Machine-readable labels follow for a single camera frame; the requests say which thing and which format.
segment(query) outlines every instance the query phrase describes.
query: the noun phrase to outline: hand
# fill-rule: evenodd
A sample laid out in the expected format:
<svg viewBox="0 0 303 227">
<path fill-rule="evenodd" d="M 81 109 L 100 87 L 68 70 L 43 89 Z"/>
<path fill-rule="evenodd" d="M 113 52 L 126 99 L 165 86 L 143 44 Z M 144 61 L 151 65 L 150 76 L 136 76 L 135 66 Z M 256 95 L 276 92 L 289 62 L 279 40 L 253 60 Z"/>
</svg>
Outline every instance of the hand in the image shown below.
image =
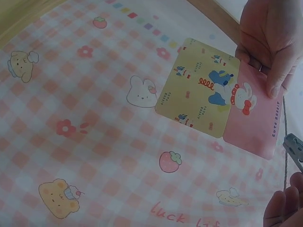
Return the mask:
<svg viewBox="0 0 303 227">
<path fill-rule="evenodd" d="M 290 185 L 284 192 L 275 192 L 269 201 L 263 227 L 303 226 L 303 174 L 293 174 Z"/>
<path fill-rule="evenodd" d="M 249 0 L 240 22 L 236 57 L 267 74 L 267 94 L 288 90 L 303 56 L 300 0 Z"/>
</svg>

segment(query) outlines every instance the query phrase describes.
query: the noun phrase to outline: wooden frame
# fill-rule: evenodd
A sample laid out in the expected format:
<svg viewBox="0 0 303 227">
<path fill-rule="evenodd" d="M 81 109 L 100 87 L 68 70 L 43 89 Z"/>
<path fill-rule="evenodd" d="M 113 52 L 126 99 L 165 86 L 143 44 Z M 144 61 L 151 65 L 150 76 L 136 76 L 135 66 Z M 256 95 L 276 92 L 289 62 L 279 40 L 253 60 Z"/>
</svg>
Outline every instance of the wooden frame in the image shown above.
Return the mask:
<svg viewBox="0 0 303 227">
<path fill-rule="evenodd" d="M 240 25 L 214 0 L 187 0 L 216 24 L 236 44 L 240 42 Z"/>
<path fill-rule="evenodd" d="M 66 0 L 0 0 L 0 48 L 26 26 Z"/>
<path fill-rule="evenodd" d="M 0 48 L 26 26 L 66 0 L 0 0 Z M 214 0 L 187 0 L 205 14 L 236 44 L 239 24 Z"/>
</svg>

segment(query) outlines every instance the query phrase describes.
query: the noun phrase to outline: metal clip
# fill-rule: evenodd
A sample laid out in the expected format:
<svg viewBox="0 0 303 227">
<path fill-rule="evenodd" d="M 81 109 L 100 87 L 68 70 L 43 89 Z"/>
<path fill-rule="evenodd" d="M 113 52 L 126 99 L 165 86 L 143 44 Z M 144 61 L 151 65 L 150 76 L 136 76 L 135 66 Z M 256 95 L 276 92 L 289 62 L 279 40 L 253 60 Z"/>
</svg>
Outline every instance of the metal clip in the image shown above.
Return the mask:
<svg viewBox="0 0 303 227">
<path fill-rule="evenodd" d="M 290 133 L 285 136 L 283 147 L 303 173 L 303 141 Z"/>
</svg>

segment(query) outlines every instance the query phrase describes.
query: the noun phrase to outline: cartoon dog illustration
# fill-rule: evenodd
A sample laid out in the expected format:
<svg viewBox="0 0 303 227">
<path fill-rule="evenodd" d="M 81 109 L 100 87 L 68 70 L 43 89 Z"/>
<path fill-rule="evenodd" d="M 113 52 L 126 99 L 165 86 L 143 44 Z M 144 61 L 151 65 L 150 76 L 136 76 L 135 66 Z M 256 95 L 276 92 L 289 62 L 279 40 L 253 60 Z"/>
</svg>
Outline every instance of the cartoon dog illustration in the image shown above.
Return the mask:
<svg viewBox="0 0 303 227">
<path fill-rule="evenodd" d="M 212 59 L 214 60 L 214 63 L 220 63 L 220 64 L 222 64 L 223 66 L 225 66 L 226 65 L 226 62 L 223 60 L 223 58 L 221 58 L 221 56 L 219 56 L 219 55 L 214 55 L 213 57 L 212 57 Z"/>
<path fill-rule="evenodd" d="M 157 90 L 155 84 L 149 79 L 142 81 L 138 76 L 132 76 L 131 89 L 126 99 L 127 101 L 138 107 L 154 107 L 157 103 Z"/>
<path fill-rule="evenodd" d="M 246 116 L 257 104 L 257 97 L 252 94 L 248 83 L 243 83 L 245 89 L 239 84 L 225 85 L 214 84 L 215 94 L 209 96 L 208 101 L 215 105 L 235 105 Z"/>
<path fill-rule="evenodd" d="M 189 120 L 186 114 L 179 114 L 178 117 L 175 118 L 175 120 L 181 124 L 187 125 L 189 127 L 193 127 L 193 120 Z"/>
<path fill-rule="evenodd" d="M 174 69 L 174 71 L 176 71 L 176 75 L 177 76 L 183 76 L 183 77 L 186 77 L 187 79 L 190 78 L 190 72 L 184 67 L 184 66 L 177 66 L 176 69 Z"/>
<path fill-rule="evenodd" d="M 219 72 L 213 70 L 208 74 L 208 76 L 214 84 L 220 84 L 222 86 L 225 86 L 231 80 L 231 78 L 233 77 L 233 74 L 226 73 L 223 76 L 224 73 L 225 73 L 224 70 L 221 70 Z"/>
<path fill-rule="evenodd" d="M 78 199 L 82 192 L 63 179 L 41 184 L 39 194 L 47 208 L 59 219 L 66 218 L 80 208 Z"/>
<path fill-rule="evenodd" d="M 239 199 L 239 193 L 235 188 L 230 188 L 229 191 L 219 191 L 216 195 L 219 199 L 219 203 L 225 206 L 238 207 L 240 205 L 248 205 L 247 202 Z"/>
<path fill-rule="evenodd" d="M 38 63 L 39 54 L 31 51 L 29 54 L 23 51 L 13 51 L 8 60 L 9 71 L 13 77 L 19 77 L 24 83 L 32 78 L 34 63 Z"/>
</svg>

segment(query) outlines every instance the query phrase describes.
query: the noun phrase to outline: card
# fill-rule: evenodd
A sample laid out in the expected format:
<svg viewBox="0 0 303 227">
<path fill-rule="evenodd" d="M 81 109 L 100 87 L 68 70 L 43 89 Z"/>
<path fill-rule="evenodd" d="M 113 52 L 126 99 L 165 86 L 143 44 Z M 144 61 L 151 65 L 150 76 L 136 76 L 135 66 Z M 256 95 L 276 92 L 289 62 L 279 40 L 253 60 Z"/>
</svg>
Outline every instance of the card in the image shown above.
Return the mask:
<svg viewBox="0 0 303 227">
<path fill-rule="evenodd" d="M 234 104 L 223 139 L 270 160 L 273 157 L 282 111 L 283 88 L 276 99 L 266 94 L 266 76 L 241 62 L 237 84 L 231 85 Z"/>
<path fill-rule="evenodd" d="M 274 154 L 283 88 L 266 94 L 266 75 L 188 38 L 155 106 L 157 113 L 265 159 Z"/>
<path fill-rule="evenodd" d="M 211 46 L 185 40 L 155 106 L 158 114 L 216 138 L 223 136 L 231 105 L 216 89 L 237 81 L 240 61 Z"/>
</svg>

